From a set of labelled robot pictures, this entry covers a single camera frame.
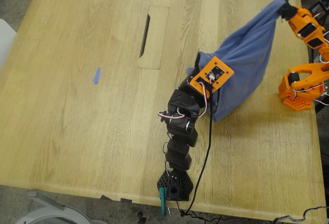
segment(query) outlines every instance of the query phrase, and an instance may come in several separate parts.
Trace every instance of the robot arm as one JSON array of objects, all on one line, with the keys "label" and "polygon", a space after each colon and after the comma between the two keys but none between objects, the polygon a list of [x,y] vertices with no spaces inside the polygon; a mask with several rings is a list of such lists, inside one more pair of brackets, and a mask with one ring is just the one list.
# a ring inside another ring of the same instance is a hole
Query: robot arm
[{"label": "robot arm", "polygon": [[[329,43],[324,37],[324,27],[318,21],[320,13],[312,15],[307,9],[284,4],[279,13],[286,19],[297,38],[319,52],[319,63],[303,64],[289,69],[279,85],[283,104],[295,111],[311,108],[313,99],[324,93],[324,83],[329,79]],[[300,80],[300,73],[310,75]]]}]

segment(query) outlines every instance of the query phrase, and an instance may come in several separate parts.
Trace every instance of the gray floor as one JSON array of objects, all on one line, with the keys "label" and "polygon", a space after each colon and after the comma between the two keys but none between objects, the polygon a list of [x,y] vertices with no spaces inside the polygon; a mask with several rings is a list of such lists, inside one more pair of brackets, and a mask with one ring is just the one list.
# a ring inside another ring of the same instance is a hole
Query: gray floor
[{"label": "gray floor", "polygon": [[[31,0],[0,0],[0,18],[7,21],[10,26],[17,31],[30,1]],[[315,1],[316,0],[302,0],[303,7],[307,8]],[[317,114],[321,151],[327,154],[329,154],[328,117],[329,108],[326,108]],[[27,199],[25,195],[25,189],[0,185],[0,224],[14,223],[20,216],[38,207],[34,201]],[[58,203],[71,206],[79,210],[86,210],[89,218],[105,220],[110,224],[137,223],[137,213],[139,211],[144,213],[144,216],[148,219],[147,223],[203,223],[201,220],[192,219],[190,217],[181,218],[178,211],[175,209],[172,209],[172,217],[161,217],[159,214],[160,209],[158,207],[76,197],[56,193],[44,193],[44,195],[55,199]],[[207,219],[218,217],[216,215],[205,213],[200,213],[200,215]],[[225,223],[261,224],[269,222],[241,218],[228,220]]]}]

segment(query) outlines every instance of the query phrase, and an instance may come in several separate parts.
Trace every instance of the light wood tabletop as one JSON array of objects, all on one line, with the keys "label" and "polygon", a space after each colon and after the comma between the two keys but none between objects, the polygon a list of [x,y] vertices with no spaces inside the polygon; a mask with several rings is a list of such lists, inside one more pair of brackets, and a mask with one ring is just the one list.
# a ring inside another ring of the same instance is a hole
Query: light wood tabletop
[{"label": "light wood tabletop", "polygon": [[[0,184],[159,206],[168,137],[156,113],[198,51],[213,52],[271,1],[32,0],[0,69]],[[262,84],[213,125],[193,210],[272,220],[325,205],[315,112],[277,94],[288,68],[307,61],[278,19]],[[190,149],[194,184],[208,124],[198,119]],[[306,222],[324,220],[316,210]]]}]

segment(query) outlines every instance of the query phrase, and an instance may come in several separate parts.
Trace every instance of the blue cloth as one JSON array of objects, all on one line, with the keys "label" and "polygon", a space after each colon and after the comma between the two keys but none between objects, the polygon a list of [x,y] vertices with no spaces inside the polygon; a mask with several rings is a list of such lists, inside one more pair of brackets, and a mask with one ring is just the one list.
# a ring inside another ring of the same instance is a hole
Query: blue cloth
[{"label": "blue cloth", "polygon": [[274,0],[252,20],[227,37],[214,53],[199,52],[199,69],[216,56],[234,74],[213,94],[213,119],[219,121],[240,105],[261,83],[270,55],[277,11],[285,0]]}]

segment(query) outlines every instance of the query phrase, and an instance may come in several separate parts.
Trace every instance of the blue tape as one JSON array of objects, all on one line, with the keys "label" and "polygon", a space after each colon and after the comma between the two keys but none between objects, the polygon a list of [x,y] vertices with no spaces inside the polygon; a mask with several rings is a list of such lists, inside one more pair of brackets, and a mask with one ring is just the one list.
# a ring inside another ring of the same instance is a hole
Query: blue tape
[{"label": "blue tape", "polygon": [[96,72],[95,72],[95,76],[93,78],[93,83],[94,84],[97,84],[98,83],[98,80],[99,80],[99,74],[101,73],[101,68],[98,67]]}]

